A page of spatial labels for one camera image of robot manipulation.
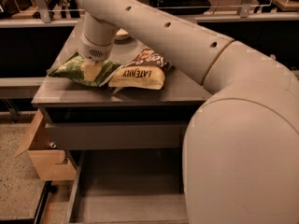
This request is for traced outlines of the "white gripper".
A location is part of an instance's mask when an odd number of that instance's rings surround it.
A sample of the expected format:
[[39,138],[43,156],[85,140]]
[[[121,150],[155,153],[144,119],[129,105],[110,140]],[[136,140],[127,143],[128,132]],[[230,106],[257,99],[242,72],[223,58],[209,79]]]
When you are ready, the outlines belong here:
[[102,70],[103,61],[107,60],[112,51],[112,44],[97,45],[91,42],[85,35],[81,35],[78,53],[86,59],[84,62],[84,80],[95,81]]

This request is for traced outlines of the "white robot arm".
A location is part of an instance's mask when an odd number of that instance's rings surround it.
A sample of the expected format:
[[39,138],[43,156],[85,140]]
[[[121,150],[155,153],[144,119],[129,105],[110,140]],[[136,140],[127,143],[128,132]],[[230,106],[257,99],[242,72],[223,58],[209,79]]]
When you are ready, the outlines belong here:
[[245,44],[137,0],[78,0],[85,46],[109,50],[122,28],[185,74],[202,101],[186,129],[190,224],[299,224],[299,82]]

